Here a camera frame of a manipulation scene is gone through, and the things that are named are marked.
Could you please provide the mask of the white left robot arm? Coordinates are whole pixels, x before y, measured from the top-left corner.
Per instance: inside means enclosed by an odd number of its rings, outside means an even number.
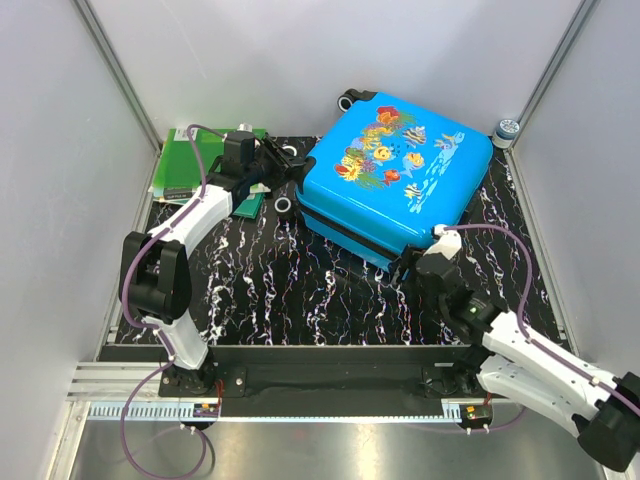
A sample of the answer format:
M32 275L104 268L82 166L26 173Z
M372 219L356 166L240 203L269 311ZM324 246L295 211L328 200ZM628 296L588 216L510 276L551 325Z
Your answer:
M311 163L269 136L236 129L221 134L223 151L205 166L194 138L204 129L198 124L186 129L198 163L199 186L164 223L125 237L119 292L126 320L152 331L166 349L169 365L183 370L181 384L196 396L214 388L216 372L205 365L208 346L189 314L189 258L204 237L246 200L252 186L276 190L298 180Z

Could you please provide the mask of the blue suitcase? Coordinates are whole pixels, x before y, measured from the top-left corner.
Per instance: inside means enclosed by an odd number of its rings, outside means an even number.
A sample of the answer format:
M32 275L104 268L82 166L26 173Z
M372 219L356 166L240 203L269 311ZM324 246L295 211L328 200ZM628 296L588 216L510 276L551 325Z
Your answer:
M306 227L390 272L425 250L439 224L456 225L493 156L477 130L382 92L349 89L336 124L296 182Z

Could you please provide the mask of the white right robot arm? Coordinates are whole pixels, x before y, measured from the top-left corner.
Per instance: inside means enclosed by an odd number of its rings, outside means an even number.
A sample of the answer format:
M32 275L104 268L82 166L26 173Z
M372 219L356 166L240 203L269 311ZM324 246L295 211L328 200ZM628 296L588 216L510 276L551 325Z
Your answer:
M442 253L407 251L394 266L424 294L467 348L444 388L508 398L569 432L593 460L624 472L639 452L639 377L617 376L538 333L516 313L469 289Z

